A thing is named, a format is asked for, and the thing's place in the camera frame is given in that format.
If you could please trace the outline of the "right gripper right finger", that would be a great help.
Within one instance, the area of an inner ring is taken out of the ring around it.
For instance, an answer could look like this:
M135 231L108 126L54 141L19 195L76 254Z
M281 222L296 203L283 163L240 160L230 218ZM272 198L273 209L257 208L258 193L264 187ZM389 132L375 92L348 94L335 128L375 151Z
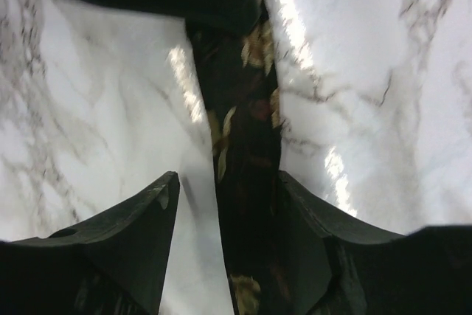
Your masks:
M471 228L399 235L278 178L279 250L296 314L469 314Z

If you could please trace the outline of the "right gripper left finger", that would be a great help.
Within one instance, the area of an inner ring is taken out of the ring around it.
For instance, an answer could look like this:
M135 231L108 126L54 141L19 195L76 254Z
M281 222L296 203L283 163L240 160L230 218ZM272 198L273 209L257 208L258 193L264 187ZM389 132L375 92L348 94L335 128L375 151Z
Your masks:
M157 314L180 192L166 172L47 238L1 243L3 314Z

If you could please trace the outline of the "black leaf patterned tie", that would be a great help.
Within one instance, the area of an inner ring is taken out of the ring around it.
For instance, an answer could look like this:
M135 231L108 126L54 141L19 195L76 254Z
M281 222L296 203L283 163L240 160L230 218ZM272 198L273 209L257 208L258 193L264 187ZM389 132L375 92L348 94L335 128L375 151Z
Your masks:
M221 245L236 314L315 314L322 247L280 179L280 89L267 8L242 36L187 22L212 138Z

